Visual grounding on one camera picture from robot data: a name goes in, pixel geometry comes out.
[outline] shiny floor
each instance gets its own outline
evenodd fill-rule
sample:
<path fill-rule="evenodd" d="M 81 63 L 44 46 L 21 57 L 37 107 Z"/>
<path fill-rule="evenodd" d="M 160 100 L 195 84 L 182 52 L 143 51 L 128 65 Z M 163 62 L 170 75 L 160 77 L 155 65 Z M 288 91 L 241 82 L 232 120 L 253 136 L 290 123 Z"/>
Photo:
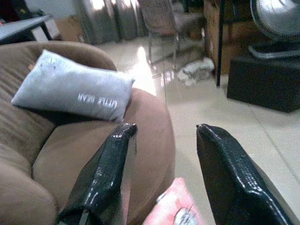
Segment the shiny floor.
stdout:
<path fill-rule="evenodd" d="M 186 45 L 183 48 L 188 54 L 178 56 L 177 68 L 197 58 L 201 51 L 201 43 L 190 51 L 187 42 L 180 41 Z M 171 45 L 172 42 L 164 42 L 162 50 L 160 39 L 157 39 L 154 61 L 162 53 L 171 53 Z M 300 110 L 287 114 L 227 99 L 227 76 L 221 77 L 220 88 L 216 87 L 213 77 L 187 88 L 171 70 L 171 59 L 149 67 L 146 37 L 99 47 L 119 71 L 135 77 L 134 86 L 166 102 L 176 139 L 175 175 L 185 178 L 207 225 L 215 222 L 196 154 L 196 125 L 202 123 L 222 127 L 231 133 L 268 175 L 300 220 Z"/>

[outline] electric fan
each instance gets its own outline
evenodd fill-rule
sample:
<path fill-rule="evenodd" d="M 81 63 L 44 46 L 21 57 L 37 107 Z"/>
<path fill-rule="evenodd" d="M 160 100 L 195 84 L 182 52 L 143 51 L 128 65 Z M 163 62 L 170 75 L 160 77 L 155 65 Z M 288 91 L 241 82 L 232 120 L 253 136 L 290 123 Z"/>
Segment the electric fan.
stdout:
<path fill-rule="evenodd" d="M 300 56 L 300 0 L 251 0 L 257 27 L 272 39 L 250 45 L 260 59 Z"/>

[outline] pink object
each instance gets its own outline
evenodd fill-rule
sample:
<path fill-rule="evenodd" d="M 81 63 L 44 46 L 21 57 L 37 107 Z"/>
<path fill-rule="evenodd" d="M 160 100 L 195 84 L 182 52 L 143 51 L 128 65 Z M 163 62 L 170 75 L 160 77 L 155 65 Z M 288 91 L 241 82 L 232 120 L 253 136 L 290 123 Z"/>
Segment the pink object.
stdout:
<path fill-rule="evenodd" d="M 157 199 L 157 204 L 143 225 L 205 225 L 183 178 Z"/>

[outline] light blue pillow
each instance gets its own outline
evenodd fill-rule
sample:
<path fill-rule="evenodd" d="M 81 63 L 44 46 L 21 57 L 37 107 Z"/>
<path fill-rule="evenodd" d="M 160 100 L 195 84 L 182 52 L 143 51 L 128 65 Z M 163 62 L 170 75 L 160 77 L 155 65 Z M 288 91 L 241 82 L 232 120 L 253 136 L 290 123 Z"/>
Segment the light blue pillow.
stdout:
<path fill-rule="evenodd" d="M 11 103 L 123 122 L 133 82 L 127 74 L 84 66 L 43 50 Z"/>

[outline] black box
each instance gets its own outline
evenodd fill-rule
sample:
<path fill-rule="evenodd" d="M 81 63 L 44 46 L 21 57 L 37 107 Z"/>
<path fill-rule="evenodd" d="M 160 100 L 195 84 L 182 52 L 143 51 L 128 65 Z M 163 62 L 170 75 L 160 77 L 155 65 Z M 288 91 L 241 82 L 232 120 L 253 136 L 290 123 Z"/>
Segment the black box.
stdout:
<path fill-rule="evenodd" d="M 300 108 L 300 57 L 231 60 L 227 97 L 283 112 Z"/>

